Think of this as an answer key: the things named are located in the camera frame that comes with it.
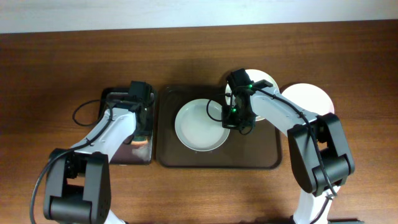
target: brown wooden surface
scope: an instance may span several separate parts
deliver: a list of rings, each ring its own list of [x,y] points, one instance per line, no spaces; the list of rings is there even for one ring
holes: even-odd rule
[[[356,162],[330,218],[398,220],[398,21],[0,35],[0,223],[28,223],[30,195],[55,147],[102,89],[144,80],[220,85],[256,68],[279,86],[312,83],[332,98]],[[95,107],[81,112],[93,120]],[[112,166],[112,210],[130,223],[237,223],[288,217],[299,198],[287,139],[273,171]],[[44,188],[36,201],[38,223]]]

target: brown placemat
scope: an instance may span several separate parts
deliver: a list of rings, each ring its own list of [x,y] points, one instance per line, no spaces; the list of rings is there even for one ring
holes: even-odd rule
[[[160,92],[156,159],[166,167],[274,169],[282,160],[279,131],[266,120],[256,122],[251,134],[231,130],[220,147],[197,152],[184,146],[174,129],[180,108],[195,99],[212,99],[223,105],[224,88],[167,86]]]

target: white plate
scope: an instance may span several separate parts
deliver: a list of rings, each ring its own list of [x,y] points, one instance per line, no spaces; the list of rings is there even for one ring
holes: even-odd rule
[[[335,113],[335,107],[328,94],[315,85],[306,83],[295,84],[288,87],[282,93],[282,96],[299,105],[301,108],[319,115]]]
[[[254,82],[258,82],[260,80],[269,81],[270,83],[272,83],[274,85],[274,87],[276,87],[278,89],[278,92],[279,92],[278,84],[276,84],[275,80],[270,75],[268,75],[267,73],[265,73],[263,71],[260,71],[260,70],[256,70],[256,69],[246,69],[245,71],[249,75],[249,78],[252,81],[254,81]],[[231,87],[229,87],[228,84],[225,87],[225,93],[231,93]],[[231,101],[231,98],[226,96],[225,97],[225,101],[226,101],[226,104],[229,105],[229,103]],[[264,118],[261,117],[261,116],[257,116],[256,117],[256,121],[261,121],[263,119]]]
[[[228,138],[229,129],[222,127],[221,122],[213,121],[206,112],[209,100],[193,100],[184,105],[175,118],[175,132],[179,140],[195,151],[210,151],[222,145]],[[212,101],[209,114],[214,119],[221,119],[222,107]]]

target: wood grain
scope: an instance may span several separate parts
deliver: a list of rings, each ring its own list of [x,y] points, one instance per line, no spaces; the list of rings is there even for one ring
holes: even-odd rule
[[[0,35],[0,223],[28,223],[48,154],[89,129],[73,110],[102,89],[144,80],[221,85],[236,68],[279,86],[311,83],[332,98],[356,172],[330,218],[398,220],[398,21]],[[93,106],[81,112],[94,120]],[[111,166],[112,210],[130,223],[238,223],[289,217],[299,198],[287,140],[272,171]],[[44,188],[35,215],[42,215]]]

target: white backdrop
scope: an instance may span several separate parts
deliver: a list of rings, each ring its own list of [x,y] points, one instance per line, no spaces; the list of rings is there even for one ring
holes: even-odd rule
[[[0,0],[0,33],[398,19],[398,0]]]

